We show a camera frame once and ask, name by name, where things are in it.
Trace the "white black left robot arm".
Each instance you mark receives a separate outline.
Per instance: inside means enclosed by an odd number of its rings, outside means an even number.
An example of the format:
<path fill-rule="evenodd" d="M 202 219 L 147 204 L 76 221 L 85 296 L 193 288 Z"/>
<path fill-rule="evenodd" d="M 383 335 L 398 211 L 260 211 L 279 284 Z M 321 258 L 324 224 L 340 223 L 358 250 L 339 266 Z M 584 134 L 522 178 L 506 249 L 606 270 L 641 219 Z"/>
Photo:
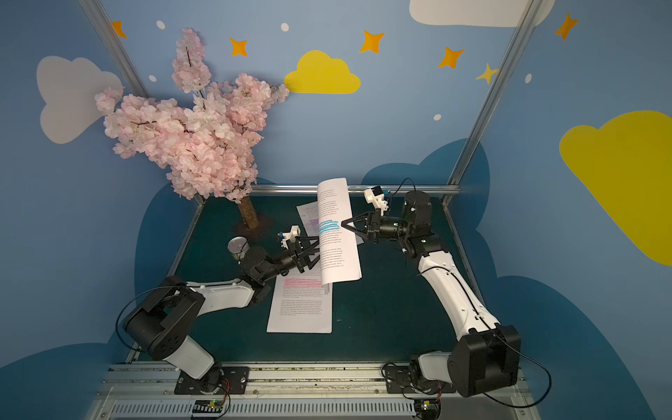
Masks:
<path fill-rule="evenodd" d="M 269 281 L 293 269 L 302 272 L 320 261 L 320 239 L 298 236 L 283 240 L 283 252 L 271 257 L 265 248 L 249 248 L 239 257 L 238 278 L 226 282 L 186 282 L 168 276 L 159 286 L 140 296 L 143 301 L 117 325 L 129 334 L 154 361 L 178 369 L 194 394 L 214 395 L 227 381 L 222 364 L 190 337 L 200 316 L 240 309 L 263 300 L 271 290 Z"/>

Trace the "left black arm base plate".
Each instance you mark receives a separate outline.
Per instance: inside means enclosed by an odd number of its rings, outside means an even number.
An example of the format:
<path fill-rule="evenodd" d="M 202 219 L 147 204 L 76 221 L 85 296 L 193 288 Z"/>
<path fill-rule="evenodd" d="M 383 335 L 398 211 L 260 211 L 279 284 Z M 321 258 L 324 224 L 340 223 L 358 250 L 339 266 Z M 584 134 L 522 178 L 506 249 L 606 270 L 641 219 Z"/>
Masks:
<path fill-rule="evenodd" d="M 173 393 L 178 396 L 243 395 L 250 369 L 248 367 L 213 366 L 201 379 L 181 372 Z"/>

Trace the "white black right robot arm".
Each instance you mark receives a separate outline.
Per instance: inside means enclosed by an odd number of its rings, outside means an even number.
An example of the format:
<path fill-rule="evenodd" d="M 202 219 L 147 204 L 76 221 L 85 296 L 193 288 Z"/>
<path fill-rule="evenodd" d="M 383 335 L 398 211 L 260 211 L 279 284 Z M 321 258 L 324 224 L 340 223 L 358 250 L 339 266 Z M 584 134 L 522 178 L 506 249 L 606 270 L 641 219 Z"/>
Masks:
<path fill-rule="evenodd" d="M 389 206 L 381 187 L 364 192 L 374 211 L 341 223 L 364 240 L 396 240 L 402 252 L 437 295 L 455 331 L 451 352 L 416 357 L 413 372 L 422 380 L 448 383 L 462 396 L 472 397 L 516 385 L 521 337 L 512 325 L 502 325 L 460 274 L 453 256 L 432 229 L 429 194 L 410 191 L 399 217 L 386 214 Z"/>

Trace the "pink highlighted paper document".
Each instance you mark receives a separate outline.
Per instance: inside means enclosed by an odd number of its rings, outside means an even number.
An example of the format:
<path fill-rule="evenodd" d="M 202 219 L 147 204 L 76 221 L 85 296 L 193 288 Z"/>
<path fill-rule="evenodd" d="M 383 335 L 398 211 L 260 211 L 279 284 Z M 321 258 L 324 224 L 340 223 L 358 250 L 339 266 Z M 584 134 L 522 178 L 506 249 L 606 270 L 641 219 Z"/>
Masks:
<path fill-rule="evenodd" d="M 267 332 L 330 334 L 333 330 L 331 285 L 322 285 L 320 265 L 300 273 L 292 269 L 275 280 Z"/>

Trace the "purple highlighted paper document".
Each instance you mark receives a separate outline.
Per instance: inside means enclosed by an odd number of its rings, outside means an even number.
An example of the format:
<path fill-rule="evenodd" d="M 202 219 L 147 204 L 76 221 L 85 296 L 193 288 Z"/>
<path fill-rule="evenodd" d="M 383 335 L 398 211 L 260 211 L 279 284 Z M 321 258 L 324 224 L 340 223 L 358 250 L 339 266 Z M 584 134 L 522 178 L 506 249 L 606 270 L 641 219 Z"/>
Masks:
<path fill-rule="evenodd" d="M 297 207 L 308 236 L 318 236 L 325 250 L 341 250 L 359 246 L 362 239 L 341 227 L 341 222 L 353 216 L 349 201 L 313 201 Z"/>

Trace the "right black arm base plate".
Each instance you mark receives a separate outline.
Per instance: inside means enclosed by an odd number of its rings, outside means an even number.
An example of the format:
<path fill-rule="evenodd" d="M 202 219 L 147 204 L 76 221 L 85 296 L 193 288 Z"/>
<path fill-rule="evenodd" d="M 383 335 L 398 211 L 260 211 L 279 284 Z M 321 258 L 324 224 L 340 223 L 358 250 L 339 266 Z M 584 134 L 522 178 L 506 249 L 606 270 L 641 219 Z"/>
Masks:
<path fill-rule="evenodd" d="M 411 393 L 436 396 L 455 394 L 456 390 L 451 383 L 438 380 L 429 380 L 422 376 L 416 363 L 411 365 L 397 365 L 385 363 L 381 367 L 381 376 L 389 394 L 409 395 Z"/>

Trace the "blue highlighted paper document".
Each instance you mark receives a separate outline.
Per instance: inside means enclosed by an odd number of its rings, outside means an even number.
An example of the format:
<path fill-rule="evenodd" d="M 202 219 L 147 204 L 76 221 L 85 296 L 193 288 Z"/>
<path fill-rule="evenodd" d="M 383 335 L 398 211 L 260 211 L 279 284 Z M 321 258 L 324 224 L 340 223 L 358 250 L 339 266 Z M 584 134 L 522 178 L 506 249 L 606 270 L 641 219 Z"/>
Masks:
<path fill-rule="evenodd" d="M 318 238 L 322 285 L 357 281 L 362 268 L 355 233 L 341 227 L 352 218 L 345 178 L 325 180 L 318 185 Z"/>

